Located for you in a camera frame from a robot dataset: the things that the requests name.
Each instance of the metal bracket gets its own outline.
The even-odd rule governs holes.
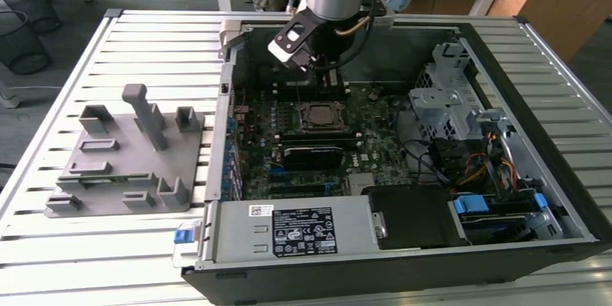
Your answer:
[[[219,30],[219,41],[221,49],[227,52],[237,43],[241,42],[241,21],[225,20],[221,22],[221,29]]]
[[[501,109],[473,110],[472,116],[481,122],[499,122],[500,120],[508,120],[505,112]]]

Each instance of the red wire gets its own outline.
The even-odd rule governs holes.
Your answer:
[[[465,162],[465,172],[464,172],[464,175],[467,175],[468,172],[469,172],[469,163],[472,162],[472,159],[476,158],[476,157],[479,157],[479,156],[485,156],[485,154],[484,154],[484,153],[475,153],[475,154],[472,154],[472,155],[469,156],[468,161]]]
[[[515,190],[519,190],[519,187],[516,185],[516,182],[519,180],[519,172],[516,172],[516,166],[511,163],[509,165],[512,165],[512,184],[515,185]]]

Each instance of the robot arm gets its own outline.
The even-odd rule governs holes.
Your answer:
[[[268,50],[288,67],[325,72],[341,67],[359,54],[383,10],[379,0],[305,0],[307,8],[296,13]],[[353,53],[340,55],[353,45],[353,35],[367,26],[367,36]]]

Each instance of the motherboard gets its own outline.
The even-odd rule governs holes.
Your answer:
[[[344,100],[283,101],[276,90],[237,89],[241,198],[359,195],[412,182],[393,129],[400,101],[376,84],[348,84]]]

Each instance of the yellow wire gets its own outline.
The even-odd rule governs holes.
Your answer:
[[[501,159],[501,164],[503,164],[504,166],[508,166],[508,168],[509,168],[509,180],[511,180],[511,183],[512,183],[512,187],[516,187],[516,185],[515,185],[515,178],[519,179],[519,176],[516,175],[515,166],[513,166],[512,163],[508,162],[504,158]]]
[[[487,168],[483,166],[480,170],[477,170],[459,185],[463,186],[465,183],[473,181],[477,177],[483,175],[485,172]]]

